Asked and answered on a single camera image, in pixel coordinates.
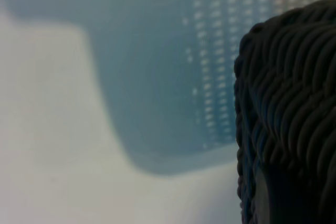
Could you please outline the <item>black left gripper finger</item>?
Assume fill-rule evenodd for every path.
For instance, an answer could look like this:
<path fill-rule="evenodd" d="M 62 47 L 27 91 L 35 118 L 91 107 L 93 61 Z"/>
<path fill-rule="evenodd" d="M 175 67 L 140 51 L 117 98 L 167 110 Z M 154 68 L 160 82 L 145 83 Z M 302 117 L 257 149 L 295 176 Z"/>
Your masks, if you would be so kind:
<path fill-rule="evenodd" d="M 329 184 L 315 201 L 313 191 L 304 192 L 301 186 L 295 186 L 278 168 L 260 168 L 256 175 L 255 223 L 328 223 Z"/>

